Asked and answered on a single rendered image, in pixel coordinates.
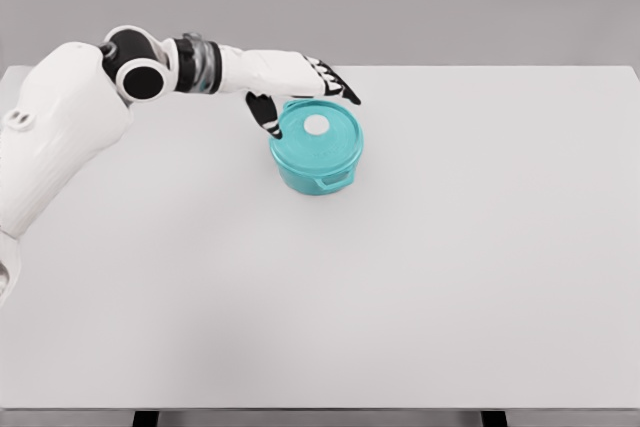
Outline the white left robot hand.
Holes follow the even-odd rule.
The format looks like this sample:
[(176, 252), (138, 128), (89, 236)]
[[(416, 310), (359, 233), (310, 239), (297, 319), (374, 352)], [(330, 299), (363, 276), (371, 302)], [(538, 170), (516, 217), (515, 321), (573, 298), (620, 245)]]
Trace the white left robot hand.
[(254, 120), (272, 138), (282, 138), (274, 97), (339, 96), (361, 104), (354, 90), (319, 59), (293, 51), (249, 50), (243, 53), (242, 61), (247, 75), (245, 101)]

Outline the teal pot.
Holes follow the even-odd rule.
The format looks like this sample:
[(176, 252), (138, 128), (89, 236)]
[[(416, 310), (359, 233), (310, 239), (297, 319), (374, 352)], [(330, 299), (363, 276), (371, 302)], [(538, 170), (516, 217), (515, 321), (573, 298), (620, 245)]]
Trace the teal pot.
[(303, 173), (279, 165), (275, 159), (279, 174), (285, 184), (293, 190), (305, 195), (328, 195), (337, 192), (353, 183), (359, 160), (348, 166), (329, 173), (312, 171)]

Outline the teal pot lid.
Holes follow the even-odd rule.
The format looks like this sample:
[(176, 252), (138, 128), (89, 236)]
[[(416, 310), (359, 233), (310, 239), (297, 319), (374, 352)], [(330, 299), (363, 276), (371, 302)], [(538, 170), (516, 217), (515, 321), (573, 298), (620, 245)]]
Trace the teal pot lid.
[(356, 163), (364, 135), (356, 117), (345, 107), (326, 100), (295, 99), (279, 117), (281, 139), (270, 139), (275, 161), (303, 173), (329, 173)]

